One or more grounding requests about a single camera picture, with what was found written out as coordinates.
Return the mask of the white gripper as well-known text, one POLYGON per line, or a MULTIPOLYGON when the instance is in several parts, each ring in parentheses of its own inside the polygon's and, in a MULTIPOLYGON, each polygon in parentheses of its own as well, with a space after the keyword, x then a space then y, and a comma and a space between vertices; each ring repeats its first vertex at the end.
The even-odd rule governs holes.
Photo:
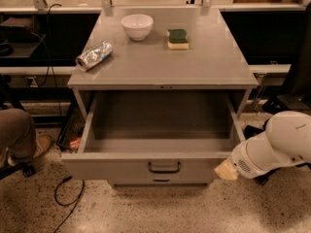
POLYGON ((231 162, 224 160, 214 171, 223 180, 235 181, 238 172, 247 179, 253 179, 275 169, 274 160, 272 147, 267 140, 248 139, 232 151, 231 162))

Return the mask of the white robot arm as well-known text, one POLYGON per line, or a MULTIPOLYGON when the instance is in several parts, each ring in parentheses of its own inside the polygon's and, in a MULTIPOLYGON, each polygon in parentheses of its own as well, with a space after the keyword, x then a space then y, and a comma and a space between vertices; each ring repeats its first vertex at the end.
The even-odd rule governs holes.
POLYGON ((234 181, 239 175, 253 179, 305 163, 311 163, 311 116, 284 111, 272 116, 261 133, 237 145, 215 172, 234 181))

